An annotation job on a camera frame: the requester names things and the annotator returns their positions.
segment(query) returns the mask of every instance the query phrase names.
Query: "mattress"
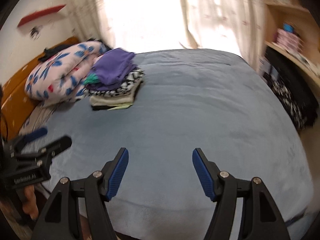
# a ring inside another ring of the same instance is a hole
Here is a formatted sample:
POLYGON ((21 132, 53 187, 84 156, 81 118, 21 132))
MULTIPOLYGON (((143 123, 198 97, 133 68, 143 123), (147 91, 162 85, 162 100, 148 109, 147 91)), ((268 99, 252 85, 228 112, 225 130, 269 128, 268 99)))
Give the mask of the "mattress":
MULTIPOLYGON (((106 203, 114 229, 143 240, 203 239, 215 203, 204 195, 192 165, 192 151, 200 147, 220 170, 262 178, 284 220, 306 208, 313 184, 299 136, 242 58, 185 49, 137 54, 134 62, 146 76, 133 106, 94 112, 85 98, 55 111, 48 135, 29 146, 37 150, 65 134, 73 139, 53 160, 46 189, 64 176, 88 176, 126 147, 127 170, 118 194, 106 203)), ((84 200, 80 213, 85 215, 84 200)), ((238 199, 230 239, 237 239, 241 213, 238 199)))

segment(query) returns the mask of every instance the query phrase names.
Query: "floral pillow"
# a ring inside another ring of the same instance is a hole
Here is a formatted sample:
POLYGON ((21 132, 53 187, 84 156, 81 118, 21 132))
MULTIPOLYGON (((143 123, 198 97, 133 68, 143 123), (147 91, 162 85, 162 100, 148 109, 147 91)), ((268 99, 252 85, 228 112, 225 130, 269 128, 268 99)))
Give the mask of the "floral pillow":
POLYGON ((105 51, 105 46, 98 41, 82 42, 60 51, 30 73, 26 94, 52 103, 75 101, 83 95, 82 79, 105 51))

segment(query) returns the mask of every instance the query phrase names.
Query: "blue gripper pad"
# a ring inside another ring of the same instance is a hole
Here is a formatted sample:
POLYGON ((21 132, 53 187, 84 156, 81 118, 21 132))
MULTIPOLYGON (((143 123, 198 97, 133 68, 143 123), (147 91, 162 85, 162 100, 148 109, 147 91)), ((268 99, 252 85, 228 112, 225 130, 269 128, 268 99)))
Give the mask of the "blue gripper pad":
POLYGON ((32 133, 28 133, 25 135, 24 140, 26 143, 32 142, 44 135, 47 135, 48 130, 45 127, 42 127, 40 129, 37 129, 35 131, 33 131, 32 133))
POLYGON ((194 149, 192 153, 192 163, 196 170, 196 173, 198 175, 205 195, 209 197, 211 201, 214 201, 216 195, 214 193, 213 180, 196 149, 194 149))
POLYGON ((129 152, 127 149, 125 149, 108 181, 108 191, 106 193, 106 197, 109 199, 109 201, 111 200, 111 198, 117 195, 120 183, 122 181, 122 177, 128 166, 128 162, 129 152))

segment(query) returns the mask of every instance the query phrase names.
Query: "clothes on bed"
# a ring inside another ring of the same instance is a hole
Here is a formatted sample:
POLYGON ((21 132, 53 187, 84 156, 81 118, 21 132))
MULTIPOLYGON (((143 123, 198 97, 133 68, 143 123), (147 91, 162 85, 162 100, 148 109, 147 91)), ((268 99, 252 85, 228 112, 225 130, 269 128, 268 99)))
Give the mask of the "clothes on bed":
POLYGON ((99 78, 98 78, 98 76, 96 74, 89 74, 85 78, 83 84, 84 85, 89 85, 89 84, 96 84, 96 83, 99 83, 99 82, 100 82, 100 80, 99 80, 99 78))
POLYGON ((89 41, 60 51, 30 73, 25 85, 26 94, 33 99, 44 100, 46 106, 82 98, 82 79, 105 50, 101 42, 89 41))
POLYGON ((94 74, 99 83, 91 84, 90 89, 96 91, 114 90, 121 86, 125 76, 137 67, 132 63, 135 54, 121 48, 106 52, 89 72, 94 74))
POLYGON ((129 95, 134 84, 144 76, 142 68, 135 68, 128 75, 125 76, 121 86, 115 90, 97 91, 94 86, 87 85, 83 93, 89 96, 103 96, 103 97, 118 97, 122 95, 129 95))
POLYGON ((118 97, 104 97, 104 96, 91 96, 90 104, 93 110, 103 110, 110 109, 113 107, 124 106, 128 108, 132 106, 135 97, 139 91, 140 85, 142 83, 142 78, 138 79, 131 89, 131 93, 128 95, 118 96, 118 97))

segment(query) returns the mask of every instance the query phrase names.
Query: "black cable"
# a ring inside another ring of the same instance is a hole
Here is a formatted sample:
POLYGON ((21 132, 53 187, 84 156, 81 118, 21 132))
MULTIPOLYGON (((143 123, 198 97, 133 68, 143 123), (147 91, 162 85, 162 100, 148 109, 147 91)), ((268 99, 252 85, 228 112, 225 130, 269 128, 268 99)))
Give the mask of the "black cable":
POLYGON ((1 119, 4 119, 4 122, 5 122, 5 127, 6 127, 6 136, 5 136, 5 142, 8 141, 8 135, 9 135, 9 130, 8 130, 8 122, 7 122, 7 119, 5 118, 5 116, 1 113, 0 114, 0 134, 1 133, 1 119))

